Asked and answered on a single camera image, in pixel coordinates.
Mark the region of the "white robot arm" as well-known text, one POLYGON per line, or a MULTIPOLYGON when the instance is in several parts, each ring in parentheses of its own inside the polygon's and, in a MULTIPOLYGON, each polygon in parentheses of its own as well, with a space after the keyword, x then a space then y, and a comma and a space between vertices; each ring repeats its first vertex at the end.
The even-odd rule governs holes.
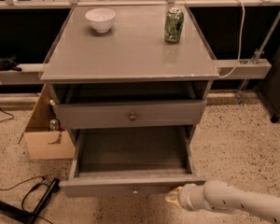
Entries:
POLYGON ((229 214, 242 210, 272 224, 280 224, 280 196, 244 191, 219 180, 208 180, 203 185, 179 186, 171 190, 165 200, 187 211, 229 214))

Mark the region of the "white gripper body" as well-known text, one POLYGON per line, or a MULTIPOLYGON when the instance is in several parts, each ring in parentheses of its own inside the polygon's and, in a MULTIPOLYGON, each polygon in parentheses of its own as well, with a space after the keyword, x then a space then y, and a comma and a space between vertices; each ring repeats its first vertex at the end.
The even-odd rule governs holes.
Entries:
POLYGON ((181 206, 187 211, 206 210, 208 201, 204 198, 203 186, 187 184, 178 193, 181 206))

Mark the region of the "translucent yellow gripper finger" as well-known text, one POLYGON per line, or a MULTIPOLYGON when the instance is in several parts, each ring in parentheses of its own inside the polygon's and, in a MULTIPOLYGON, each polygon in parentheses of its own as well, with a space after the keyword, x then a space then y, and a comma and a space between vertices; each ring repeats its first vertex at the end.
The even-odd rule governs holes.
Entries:
POLYGON ((182 205, 178 199, 178 194, 182 190, 182 187, 179 186, 173 190, 171 190, 166 196, 165 201, 173 207, 181 208, 182 205))

